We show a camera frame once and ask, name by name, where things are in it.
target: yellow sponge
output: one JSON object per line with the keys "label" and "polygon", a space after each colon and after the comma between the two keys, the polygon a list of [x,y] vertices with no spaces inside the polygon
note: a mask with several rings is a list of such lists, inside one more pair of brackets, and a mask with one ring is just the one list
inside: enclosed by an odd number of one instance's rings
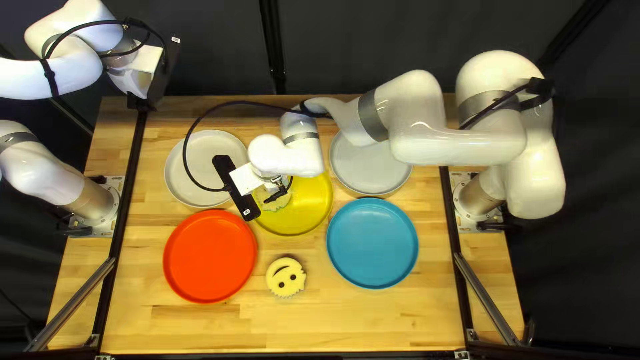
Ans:
{"label": "yellow sponge", "polygon": [[305,289],[307,275],[302,265],[292,258],[272,262],[265,274],[267,287],[278,297],[291,297]]}
{"label": "yellow sponge", "polygon": [[264,201],[271,196],[271,194],[267,191],[267,189],[263,186],[255,189],[253,191],[253,198],[258,203],[260,210],[263,211],[278,211],[284,208],[289,201],[291,200],[291,190],[289,190],[285,195],[277,198],[275,201],[272,201],[268,204],[265,204]]}

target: orange plate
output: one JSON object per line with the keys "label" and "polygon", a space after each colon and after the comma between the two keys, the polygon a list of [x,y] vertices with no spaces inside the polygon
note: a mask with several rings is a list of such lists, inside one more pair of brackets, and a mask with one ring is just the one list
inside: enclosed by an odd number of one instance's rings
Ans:
{"label": "orange plate", "polygon": [[241,218],[223,210],[203,211],[173,230],[164,247],[164,277],[186,300],[221,301],[249,279],[257,247]]}

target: smiley face sponge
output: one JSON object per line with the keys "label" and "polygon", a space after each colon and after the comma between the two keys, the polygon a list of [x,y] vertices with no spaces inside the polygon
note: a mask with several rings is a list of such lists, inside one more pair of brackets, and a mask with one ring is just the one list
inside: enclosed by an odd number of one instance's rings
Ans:
{"label": "smiley face sponge", "polygon": [[291,297],[305,289],[307,275],[292,258],[280,258],[267,268],[267,287],[277,297]]}

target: white plate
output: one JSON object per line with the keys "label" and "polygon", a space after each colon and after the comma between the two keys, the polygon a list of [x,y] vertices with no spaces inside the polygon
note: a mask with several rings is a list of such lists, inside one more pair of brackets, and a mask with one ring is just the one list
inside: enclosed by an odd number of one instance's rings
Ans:
{"label": "white plate", "polygon": [[[181,203],[194,208],[212,208],[231,199],[228,192],[208,192],[194,184],[182,164],[182,144],[173,147],[164,164],[164,183]],[[221,188],[222,180],[211,160],[215,155],[229,155],[236,167],[249,162],[246,148],[238,138],[220,130],[203,130],[191,134],[187,144],[187,163],[191,175],[208,188]]]}
{"label": "white plate", "polygon": [[384,195],[402,186],[411,175],[411,165],[391,155],[389,142],[354,146],[342,132],[335,135],[329,151],[331,169],[340,182],[364,195]]}

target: plate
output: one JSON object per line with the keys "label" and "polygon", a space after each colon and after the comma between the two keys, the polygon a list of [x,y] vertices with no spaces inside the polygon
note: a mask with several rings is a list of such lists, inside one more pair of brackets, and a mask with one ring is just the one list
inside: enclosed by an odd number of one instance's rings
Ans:
{"label": "plate", "polygon": [[164,246],[164,277],[188,301],[221,301],[249,279],[257,249],[244,220],[223,210],[203,211],[173,230]]}
{"label": "plate", "polygon": [[333,267],[366,289],[388,288],[411,272],[418,258],[418,234],[397,206],[377,198],[352,201],[329,223],[326,248]]}
{"label": "plate", "polygon": [[331,169],[349,189],[364,195],[384,195],[400,188],[411,175],[411,165],[397,161],[389,142],[354,146],[342,132],[331,141]]}
{"label": "plate", "polygon": [[331,212],[333,187],[326,172],[316,177],[294,176],[290,191],[291,200],[284,208],[262,211],[255,221],[272,233],[292,236],[315,229]]}
{"label": "plate", "polygon": [[[182,164],[182,144],[184,139],[173,147],[164,164],[164,183],[169,192],[181,203],[194,208],[213,208],[231,199],[228,192],[208,192],[190,180]],[[209,188],[223,186],[218,172],[211,163],[213,157],[218,154],[229,155],[236,167],[249,162],[244,144],[230,133],[203,130],[189,137],[189,171],[200,184]]]}

